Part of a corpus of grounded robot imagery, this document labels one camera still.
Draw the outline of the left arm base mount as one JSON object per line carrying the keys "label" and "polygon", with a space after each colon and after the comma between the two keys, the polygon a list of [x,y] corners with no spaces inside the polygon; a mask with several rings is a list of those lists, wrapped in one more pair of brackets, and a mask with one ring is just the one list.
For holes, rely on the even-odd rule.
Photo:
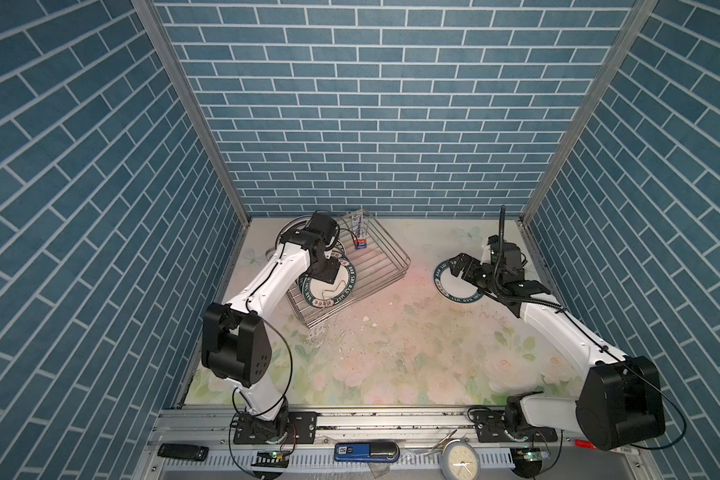
{"label": "left arm base mount", "polygon": [[318,414],[315,411],[294,411],[278,414],[273,420],[238,416],[232,423],[232,442],[235,445],[263,445],[296,443],[313,444]]}

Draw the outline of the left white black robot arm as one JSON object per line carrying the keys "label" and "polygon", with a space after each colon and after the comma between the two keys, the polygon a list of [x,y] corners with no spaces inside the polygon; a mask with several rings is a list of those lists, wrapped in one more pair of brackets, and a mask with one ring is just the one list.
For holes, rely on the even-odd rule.
{"label": "left white black robot arm", "polygon": [[243,290],[203,314],[201,364],[232,383],[246,409],[238,419],[266,442],[280,441],[288,429],[288,402],[267,374],[273,359],[268,317],[291,286],[306,276],[332,282],[339,261],[332,252],[340,226],[331,214],[316,211],[287,225],[262,270]]}

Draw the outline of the metal wire dish rack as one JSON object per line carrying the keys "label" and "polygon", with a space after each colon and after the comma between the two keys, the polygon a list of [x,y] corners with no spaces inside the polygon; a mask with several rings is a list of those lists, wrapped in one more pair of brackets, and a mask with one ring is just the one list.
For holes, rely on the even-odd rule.
{"label": "metal wire dish rack", "polygon": [[339,262],[334,283],[301,276],[286,293],[295,317],[309,328],[402,279],[411,264],[409,255],[368,210],[355,210],[337,223],[341,232],[332,252]]}

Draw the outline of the green rim white plate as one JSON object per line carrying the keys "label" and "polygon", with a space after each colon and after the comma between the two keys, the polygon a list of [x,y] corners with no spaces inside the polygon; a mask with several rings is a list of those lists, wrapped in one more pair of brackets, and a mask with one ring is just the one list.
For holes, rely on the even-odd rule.
{"label": "green rim white plate", "polygon": [[484,297],[477,287],[456,277],[450,271],[449,262],[437,265],[433,274],[435,287],[447,300],[458,304],[471,304]]}

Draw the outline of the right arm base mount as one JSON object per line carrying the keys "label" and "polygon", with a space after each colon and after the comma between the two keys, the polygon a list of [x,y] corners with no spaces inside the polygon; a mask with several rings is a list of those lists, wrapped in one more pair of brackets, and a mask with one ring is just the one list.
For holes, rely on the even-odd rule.
{"label": "right arm base mount", "polygon": [[512,423],[505,419],[503,411],[484,406],[468,409],[466,418],[473,424],[480,443],[540,442],[542,445],[551,445],[559,440],[555,429]]}

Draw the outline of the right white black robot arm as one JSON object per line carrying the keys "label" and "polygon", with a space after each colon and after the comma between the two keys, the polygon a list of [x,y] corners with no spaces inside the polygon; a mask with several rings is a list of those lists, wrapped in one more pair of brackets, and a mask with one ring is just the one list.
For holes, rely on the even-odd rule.
{"label": "right white black robot arm", "polygon": [[477,298],[488,297],[541,333],[582,376],[575,398],[530,392],[511,397],[505,413],[507,429],[532,427],[565,430],[585,437],[600,450],[631,446],[665,434],[665,408],[670,399],[660,388],[655,364],[630,356],[598,337],[558,303],[552,292],[525,276],[521,260],[506,266],[461,253],[439,265],[456,285]]}

